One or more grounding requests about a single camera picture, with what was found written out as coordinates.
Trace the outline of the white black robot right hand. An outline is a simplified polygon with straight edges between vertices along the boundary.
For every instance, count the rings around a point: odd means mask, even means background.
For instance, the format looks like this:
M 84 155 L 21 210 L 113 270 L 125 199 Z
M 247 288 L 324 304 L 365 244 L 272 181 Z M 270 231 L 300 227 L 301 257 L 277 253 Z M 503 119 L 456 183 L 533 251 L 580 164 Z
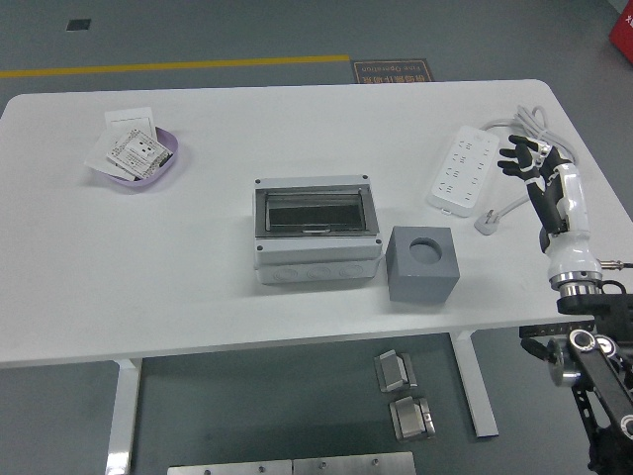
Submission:
M 589 250 L 585 194 L 577 166 L 558 149 L 523 136 L 508 137 L 497 163 L 503 174 L 520 178 L 541 222 L 539 242 L 550 259 L 548 280 L 554 290 L 573 282 L 595 285 L 602 269 Z

